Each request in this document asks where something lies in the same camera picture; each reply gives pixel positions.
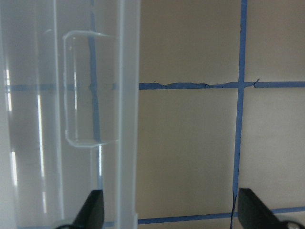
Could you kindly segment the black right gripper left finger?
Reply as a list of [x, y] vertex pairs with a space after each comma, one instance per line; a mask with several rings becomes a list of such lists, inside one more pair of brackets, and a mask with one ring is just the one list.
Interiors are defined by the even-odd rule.
[[71, 229], [101, 229], [105, 220], [103, 190], [92, 190], [70, 226]]

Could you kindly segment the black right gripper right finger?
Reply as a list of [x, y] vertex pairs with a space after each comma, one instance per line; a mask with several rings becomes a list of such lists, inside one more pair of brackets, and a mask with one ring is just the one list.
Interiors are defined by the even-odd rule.
[[281, 229], [282, 222], [250, 188], [240, 188], [238, 220], [243, 229]]

